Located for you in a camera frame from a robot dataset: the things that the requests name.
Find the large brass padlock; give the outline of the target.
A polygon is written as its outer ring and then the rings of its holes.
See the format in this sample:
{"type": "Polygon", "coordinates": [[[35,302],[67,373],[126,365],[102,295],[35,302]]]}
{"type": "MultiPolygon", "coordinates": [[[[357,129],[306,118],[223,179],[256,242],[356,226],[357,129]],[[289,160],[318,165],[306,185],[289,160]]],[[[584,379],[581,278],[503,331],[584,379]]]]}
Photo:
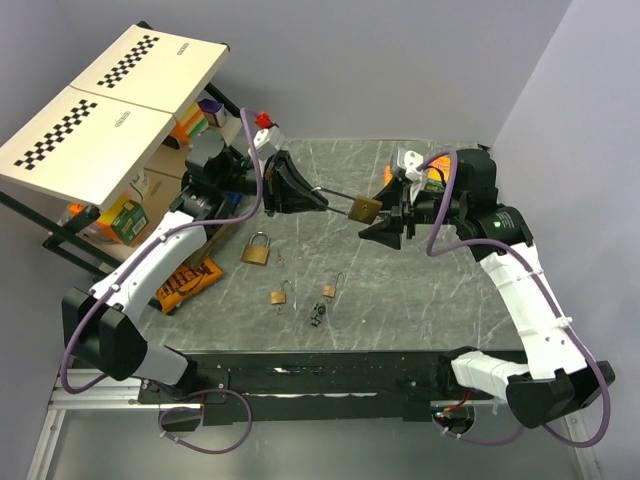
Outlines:
{"type": "Polygon", "coordinates": [[[369,198],[362,195],[351,196],[334,190],[326,189],[320,186],[311,189],[312,192],[327,193],[352,202],[348,212],[327,207],[329,211],[339,213],[346,216],[351,221],[356,221],[366,225],[371,225],[379,217],[383,203],[379,200],[369,198]]]}
{"type": "Polygon", "coordinates": [[[251,235],[245,244],[240,260],[243,263],[266,266],[270,255],[270,237],[258,231],[251,235]]]}

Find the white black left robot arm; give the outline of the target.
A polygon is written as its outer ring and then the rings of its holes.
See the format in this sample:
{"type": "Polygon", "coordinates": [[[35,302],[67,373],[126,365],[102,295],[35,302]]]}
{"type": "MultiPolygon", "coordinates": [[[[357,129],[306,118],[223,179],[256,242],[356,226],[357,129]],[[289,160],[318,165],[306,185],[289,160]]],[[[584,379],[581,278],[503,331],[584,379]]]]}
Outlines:
{"type": "Polygon", "coordinates": [[[162,284],[225,225],[244,222],[258,210],[295,214],[324,212],[328,201],[297,170],[282,147],[278,128],[249,137],[238,159],[222,136],[197,137],[185,159],[183,188],[159,225],[118,268],[90,290],[71,289],[62,300],[65,353],[60,380],[72,394],[68,368],[79,359],[103,378],[140,378],[162,383],[177,402],[198,387],[195,360],[148,341],[138,328],[144,308],[162,284]]]}

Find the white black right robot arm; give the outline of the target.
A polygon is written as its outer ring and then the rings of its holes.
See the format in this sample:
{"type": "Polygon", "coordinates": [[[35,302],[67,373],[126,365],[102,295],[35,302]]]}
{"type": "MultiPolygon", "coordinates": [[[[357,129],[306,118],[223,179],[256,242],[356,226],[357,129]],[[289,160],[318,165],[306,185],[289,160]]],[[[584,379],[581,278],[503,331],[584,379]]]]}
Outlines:
{"type": "Polygon", "coordinates": [[[390,172],[373,198],[383,218],[370,222],[360,238],[400,249],[416,226],[430,224],[428,256],[469,249],[501,296],[526,355],[519,364],[473,347],[453,350],[441,357],[438,390],[453,399],[474,390],[503,400],[529,429],[546,427],[597,398],[608,420],[613,369],[596,361],[577,338],[522,214],[498,199],[497,166],[489,153],[462,149],[427,160],[401,148],[390,172]]]}

